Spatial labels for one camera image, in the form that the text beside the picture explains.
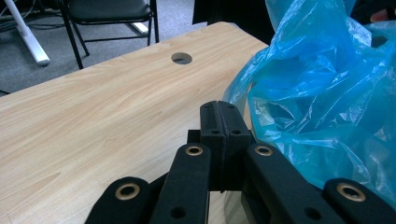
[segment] plastic bag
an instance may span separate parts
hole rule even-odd
[[[256,138],[311,184],[352,179],[396,209],[396,21],[363,27],[341,0],[267,7],[276,35],[223,100],[247,99]]]

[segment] brass grommet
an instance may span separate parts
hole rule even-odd
[[[274,154],[274,151],[269,147],[256,146],[254,150],[257,152],[257,154],[262,156],[271,156]]]
[[[197,146],[186,148],[186,153],[187,153],[187,155],[190,155],[190,156],[199,156],[203,152],[204,152],[204,150],[201,147],[197,147]]]
[[[127,188],[132,188],[133,191],[130,193],[123,193],[122,191]],[[139,191],[140,187],[135,183],[124,184],[116,190],[116,198],[122,201],[131,200],[132,198],[136,197],[137,194],[139,194]]]
[[[352,190],[355,194],[349,194],[346,190]],[[366,200],[366,195],[361,190],[346,183],[339,183],[337,185],[337,191],[350,201],[361,203]]]

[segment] wood grain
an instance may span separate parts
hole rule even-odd
[[[113,181],[166,173],[199,106],[264,47],[217,23],[0,98],[0,222],[83,223]],[[212,194],[210,223],[223,201]]]

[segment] black plastic part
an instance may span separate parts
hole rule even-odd
[[[212,154],[210,190],[224,190],[222,185],[223,162],[225,158],[226,133],[217,102],[201,106],[201,143],[210,148]]]
[[[187,143],[201,143],[201,130],[189,130]]]
[[[244,207],[244,211],[247,215],[247,221],[249,224],[271,223],[271,214],[260,197],[254,198],[246,195],[246,193],[242,193],[241,204]]]
[[[209,175],[210,150],[202,144],[181,147],[149,223],[207,223]]]
[[[352,196],[352,200],[343,196],[345,194]],[[396,213],[387,203],[352,180],[329,180],[322,197],[347,223],[396,223]]]
[[[344,223],[275,147],[252,145],[244,161],[271,223]]]
[[[241,157],[251,133],[236,106],[209,102],[201,106],[201,143],[212,151],[210,190],[241,190]]]
[[[147,210],[147,213],[149,213],[150,215],[152,213],[152,210],[154,209],[155,203],[158,201],[158,197],[160,196],[161,190],[163,189],[163,184],[165,183],[166,177],[168,177],[168,173],[160,176],[158,179],[154,180],[149,184],[149,188],[151,190],[151,207]]]
[[[116,197],[117,189],[131,183],[139,187],[137,195],[130,200],[118,199]],[[139,178],[124,177],[113,182],[105,190],[93,206],[85,223],[147,223],[151,202],[148,182]]]

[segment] white table leg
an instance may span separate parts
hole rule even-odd
[[[26,26],[14,2],[12,0],[5,0],[5,1],[9,11],[11,12],[12,16],[14,17],[15,21],[18,24],[18,30],[20,32],[20,35],[23,38],[23,41],[27,45],[28,49],[32,53],[33,57],[35,58],[35,61],[41,66],[48,65],[50,63],[50,58],[47,56],[46,52],[41,48],[40,44],[35,39],[35,36],[30,31],[29,27]]]

